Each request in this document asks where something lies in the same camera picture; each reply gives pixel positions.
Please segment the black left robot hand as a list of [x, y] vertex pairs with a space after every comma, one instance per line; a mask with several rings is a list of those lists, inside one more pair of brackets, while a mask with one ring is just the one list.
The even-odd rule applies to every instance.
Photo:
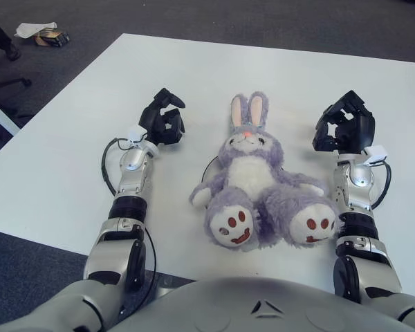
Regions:
[[185, 133], [180, 108], [185, 108], [184, 101], [166, 88], [161, 89], [143, 110], [138, 123], [147, 131], [146, 140], [155, 145], [178, 143]]

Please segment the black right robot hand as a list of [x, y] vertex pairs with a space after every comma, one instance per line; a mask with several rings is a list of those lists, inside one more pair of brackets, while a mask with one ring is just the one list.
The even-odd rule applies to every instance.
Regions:
[[312, 142], [316, 151], [360, 154], [372, 145], [375, 118], [355, 91], [348, 91], [330, 105], [315, 126]]

